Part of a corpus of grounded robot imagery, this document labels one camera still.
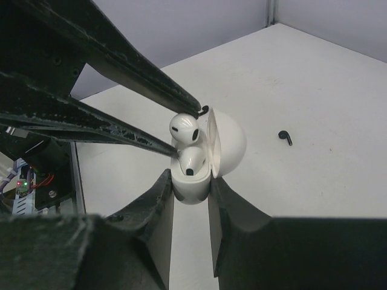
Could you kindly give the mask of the white earbud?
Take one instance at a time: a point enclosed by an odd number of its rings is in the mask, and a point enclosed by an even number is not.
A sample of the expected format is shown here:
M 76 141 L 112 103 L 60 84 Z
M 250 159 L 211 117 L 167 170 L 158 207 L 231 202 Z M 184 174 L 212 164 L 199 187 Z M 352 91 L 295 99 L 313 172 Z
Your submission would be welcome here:
M 189 146 L 180 150 L 178 160 L 181 171 L 186 176 L 197 175 L 203 168 L 208 167 L 207 150 L 201 146 Z
M 195 143 L 199 137 L 197 119 L 189 114 L 177 114 L 169 123 L 172 138 L 184 145 Z

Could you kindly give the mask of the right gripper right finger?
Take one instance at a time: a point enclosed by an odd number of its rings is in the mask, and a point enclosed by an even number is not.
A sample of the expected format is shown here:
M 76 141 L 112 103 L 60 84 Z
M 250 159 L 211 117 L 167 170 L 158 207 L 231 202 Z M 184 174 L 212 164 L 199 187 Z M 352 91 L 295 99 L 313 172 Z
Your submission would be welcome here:
M 222 178 L 208 197 L 220 289 L 385 289 L 386 220 L 272 217 Z

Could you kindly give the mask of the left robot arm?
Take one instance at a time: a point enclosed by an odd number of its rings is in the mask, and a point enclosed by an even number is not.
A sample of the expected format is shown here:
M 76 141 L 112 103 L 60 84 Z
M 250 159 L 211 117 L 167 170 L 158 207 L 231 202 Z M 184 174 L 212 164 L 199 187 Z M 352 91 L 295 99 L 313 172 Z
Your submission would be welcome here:
M 125 144 L 175 157 L 168 143 L 71 96 L 85 65 L 165 108 L 201 105 L 138 52 L 92 1 L 1 2 L 1 151 L 65 157 L 58 142 Z

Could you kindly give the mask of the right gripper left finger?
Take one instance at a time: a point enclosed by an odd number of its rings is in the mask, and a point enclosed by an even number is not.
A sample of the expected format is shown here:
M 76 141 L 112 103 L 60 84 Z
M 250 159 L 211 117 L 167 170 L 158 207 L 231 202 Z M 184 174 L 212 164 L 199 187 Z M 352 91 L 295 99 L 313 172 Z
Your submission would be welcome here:
M 2 289 L 167 289 L 174 196 L 170 170 L 101 217 L 1 217 Z

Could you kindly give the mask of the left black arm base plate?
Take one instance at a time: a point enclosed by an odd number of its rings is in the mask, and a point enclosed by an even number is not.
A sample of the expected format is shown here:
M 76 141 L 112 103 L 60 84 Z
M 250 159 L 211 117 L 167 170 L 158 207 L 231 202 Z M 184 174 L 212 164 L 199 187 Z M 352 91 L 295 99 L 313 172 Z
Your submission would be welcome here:
M 33 155 L 36 173 L 35 207 L 38 210 L 58 206 L 75 195 L 73 164 L 68 143 L 50 141 Z

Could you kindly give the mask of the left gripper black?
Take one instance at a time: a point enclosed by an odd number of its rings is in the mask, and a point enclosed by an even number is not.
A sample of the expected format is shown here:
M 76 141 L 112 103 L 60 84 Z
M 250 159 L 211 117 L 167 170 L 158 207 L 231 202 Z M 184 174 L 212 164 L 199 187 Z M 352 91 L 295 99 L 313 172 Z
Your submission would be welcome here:
M 1 1 L 1 124 L 60 141 L 125 144 L 176 157 L 176 148 L 149 133 L 56 96 L 70 95 L 85 63 L 51 29 L 107 79 L 176 113 L 201 110 L 200 102 L 135 49 L 94 1 L 18 1 L 18 7 Z

